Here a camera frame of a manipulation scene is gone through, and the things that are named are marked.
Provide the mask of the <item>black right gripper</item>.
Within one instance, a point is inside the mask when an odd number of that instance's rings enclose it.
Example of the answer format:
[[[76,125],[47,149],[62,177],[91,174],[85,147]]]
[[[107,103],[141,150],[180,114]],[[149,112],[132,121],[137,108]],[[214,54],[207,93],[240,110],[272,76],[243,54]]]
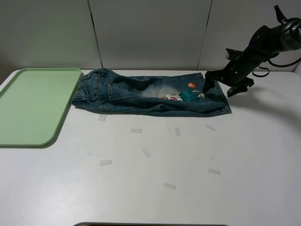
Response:
[[[247,78],[251,70],[254,69],[254,63],[251,62],[248,53],[229,48],[226,51],[226,58],[229,60],[228,64],[222,70],[207,71],[205,73],[203,92],[208,92],[214,88],[215,81],[231,87],[227,91],[227,97],[245,93],[247,92],[247,87],[254,85],[254,81]]]

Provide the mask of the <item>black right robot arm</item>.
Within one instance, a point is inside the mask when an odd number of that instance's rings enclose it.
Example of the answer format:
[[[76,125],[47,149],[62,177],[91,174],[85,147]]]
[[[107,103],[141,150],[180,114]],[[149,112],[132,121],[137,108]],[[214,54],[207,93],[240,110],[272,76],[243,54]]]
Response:
[[[291,18],[281,25],[269,28],[262,26],[250,39],[244,51],[226,49],[226,58],[229,63],[217,71],[205,73],[203,93],[207,93],[215,87],[215,82],[221,82],[230,87],[227,96],[231,97],[238,93],[247,92],[247,88],[254,85],[254,81],[248,78],[249,74],[263,78],[269,74],[269,69],[260,64],[268,62],[274,67],[290,67],[298,62],[286,65],[277,65],[271,61],[281,52],[299,50],[301,48],[301,20]]]

